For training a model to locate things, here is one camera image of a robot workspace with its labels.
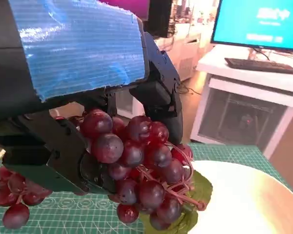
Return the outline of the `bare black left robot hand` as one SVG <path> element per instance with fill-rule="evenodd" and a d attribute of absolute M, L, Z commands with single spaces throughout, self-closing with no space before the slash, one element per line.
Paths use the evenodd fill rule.
<path fill-rule="evenodd" d="M 107 167 L 50 110 L 77 102 L 117 113 L 128 89 L 169 140 L 183 135 L 179 75 L 130 11 L 96 0 L 0 0 L 0 147 L 3 165 L 54 192 L 110 194 Z"/>

